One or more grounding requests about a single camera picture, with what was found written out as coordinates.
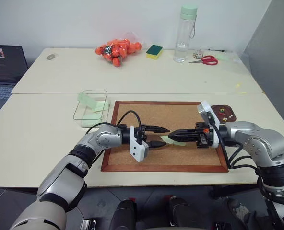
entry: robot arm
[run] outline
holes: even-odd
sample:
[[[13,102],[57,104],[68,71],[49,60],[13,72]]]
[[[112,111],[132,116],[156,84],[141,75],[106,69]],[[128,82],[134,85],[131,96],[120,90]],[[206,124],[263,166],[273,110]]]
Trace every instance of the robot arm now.
[[[243,148],[250,155],[246,158],[252,158],[257,166],[257,184],[265,197],[275,229],[284,229],[284,137],[274,130],[262,129],[251,122],[226,122],[225,125],[219,125],[215,113],[206,101],[198,106],[198,111],[204,123],[197,123],[196,129],[176,130],[169,137],[176,141],[196,141],[198,148],[216,148],[216,139],[222,140],[220,142],[223,149],[224,144],[240,145],[239,150]],[[228,159],[225,155],[230,169],[248,166],[234,166],[241,159],[232,163],[234,156],[233,154]]]
[[[130,154],[143,161],[149,148],[165,145],[160,141],[146,142],[145,131],[169,132],[159,126],[143,125],[139,129],[126,125],[103,125],[86,134],[48,174],[37,191],[37,200],[28,206],[11,226],[11,230],[63,230],[66,212],[74,209],[84,192],[84,177],[99,154],[121,144],[130,145]]]

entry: computer mouse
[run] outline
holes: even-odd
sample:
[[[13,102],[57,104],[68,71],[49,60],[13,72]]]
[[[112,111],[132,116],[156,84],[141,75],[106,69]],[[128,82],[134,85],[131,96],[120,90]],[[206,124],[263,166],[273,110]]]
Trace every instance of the computer mouse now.
[[[47,60],[52,60],[52,59],[54,59],[55,57],[56,57],[55,54],[51,54],[51,55],[48,55],[48,56],[46,57],[46,59],[47,59]]]

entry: orange ball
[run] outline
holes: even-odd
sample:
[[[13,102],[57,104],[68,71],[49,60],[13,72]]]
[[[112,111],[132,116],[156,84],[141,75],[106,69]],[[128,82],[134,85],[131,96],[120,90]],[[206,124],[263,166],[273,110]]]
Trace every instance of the orange ball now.
[[[101,55],[104,52],[104,49],[102,47],[97,47],[95,50],[95,53],[98,55]]]
[[[133,54],[134,52],[136,52],[136,49],[133,45],[131,45],[128,49],[127,49],[127,54]]]
[[[122,58],[125,58],[127,56],[127,50],[124,48],[119,49],[119,54]]]
[[[111,56],[111,54],[103,54],[103,56],[104,56],[104,58],[105,58],[107,61],[109,61],[109,62],[112,61],[112,56]]]
[[[115,67],[119,67],[121,65],[120,58],[114,57],[113,60],[112,60],[112,63]]]
[[[119,55],[120,55],[120,51],[119,51],[119,46],[118,45],[113,45],[113,47],[112,47],[112,52],[111,52],[111,55],[113,56],[113,57],[118,57]]]
[[[112,40],[110,42],[107,42],[107,45],[110,46],[110,45],[113,45],[113,44],[117,44],[118,42],[119,42],[119,40],[114,39],[114,40]]]
[[[130,42],[128,43],[127,41],[119,41],[118,42],[118,45],[121,47],[121,48],[124,48],[124,49],[128,49],[128,47],[130,46]]]
[[[128,46],[130,46],[130,41],[128,39],[124,39],[123,41],[126,42]]]
[[[142,45],[140,42],[136,42],[135,44],[136,50],[140,50],[142,48]]]

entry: scissors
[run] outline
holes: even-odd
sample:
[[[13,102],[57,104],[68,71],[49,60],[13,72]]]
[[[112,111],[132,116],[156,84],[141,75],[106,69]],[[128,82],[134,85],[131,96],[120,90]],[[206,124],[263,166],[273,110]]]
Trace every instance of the scissors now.
[[[218,64],[218,60],[215,59],[215,57],[212,55],[206,55],[198,61],[191,61],[189,63],[200,63],[200,62],[205,65],[210,65],[210,66],[215,66],[216,64]]]

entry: small white object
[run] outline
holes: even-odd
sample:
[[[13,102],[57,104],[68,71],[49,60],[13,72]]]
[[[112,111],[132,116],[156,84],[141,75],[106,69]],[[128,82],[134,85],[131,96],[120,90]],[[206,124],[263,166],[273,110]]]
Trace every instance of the small white object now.
[[[143,161],[147,157],[148,145],[142,141],[140,145],[134,136],[134,126],[130,126],[130,154],[137,162]]]
[[[201,49],[195,50],[193,53],[193,57],[195,59],[201,59],[203,56],[204,56],[204,51],[202,51]]]

